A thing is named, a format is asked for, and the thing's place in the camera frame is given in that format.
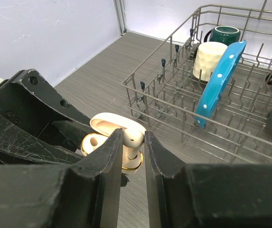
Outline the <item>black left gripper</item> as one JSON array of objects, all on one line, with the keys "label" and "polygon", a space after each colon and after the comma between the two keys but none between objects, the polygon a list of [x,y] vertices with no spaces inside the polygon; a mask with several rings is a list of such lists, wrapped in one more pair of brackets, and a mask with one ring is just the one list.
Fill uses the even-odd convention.
[{"label": "black left gripper", "polygon": [[95,130],[35,69],[0,86],[0,164],[74,164]]}]

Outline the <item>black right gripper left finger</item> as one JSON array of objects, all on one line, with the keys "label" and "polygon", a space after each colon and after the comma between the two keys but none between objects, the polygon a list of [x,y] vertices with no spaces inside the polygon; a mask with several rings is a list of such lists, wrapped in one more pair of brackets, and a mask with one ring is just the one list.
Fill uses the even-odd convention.
[{"label": "black right gripper left finger", "polygon": [[0,228],[115,228],[122,163],[109,153],[74,165],[0,165]]}]

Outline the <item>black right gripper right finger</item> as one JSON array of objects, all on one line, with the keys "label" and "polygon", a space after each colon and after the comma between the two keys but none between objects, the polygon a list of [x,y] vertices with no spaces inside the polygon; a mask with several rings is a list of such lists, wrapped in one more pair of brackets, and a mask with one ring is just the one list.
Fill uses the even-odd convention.
[{"label": "black right gripper right finger", "polygon": [[152,228],[272,228],[272,165],[188,164],[145,133]]}]

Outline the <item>beige earbud charging case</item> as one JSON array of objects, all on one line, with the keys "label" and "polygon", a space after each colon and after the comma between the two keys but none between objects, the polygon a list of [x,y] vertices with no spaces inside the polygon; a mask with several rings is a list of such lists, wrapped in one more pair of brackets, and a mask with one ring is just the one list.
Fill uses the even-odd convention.
[{"label": "beige earbud charging case", "polygon": [[90,126],[95,133],[88,134],[81,142],[83,156],[91,156],[92,153],[98,153],[101,156],[114,149],[115,155],[121,156],[117,161],[122,163],[123,174],[132,175],[141,167],[144,159],[141,148],[135,159],[130,160],[128,152],[131,149],[123,144],[123,131],[133,128],[145,135],[146,129],[143,125],[118,114],[99,113],[90,119]]}]

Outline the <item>white earbud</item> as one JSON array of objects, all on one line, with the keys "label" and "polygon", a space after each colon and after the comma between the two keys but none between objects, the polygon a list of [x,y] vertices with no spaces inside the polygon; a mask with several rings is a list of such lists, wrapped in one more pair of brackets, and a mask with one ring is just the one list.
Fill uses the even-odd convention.
[{"label": "white earbud", "polygon": [[143,143],[144,135],[139,130],[127,128],[123,131],[123,144],[131,149],[128,152],[128,158],[130,160],[135,159]]}]

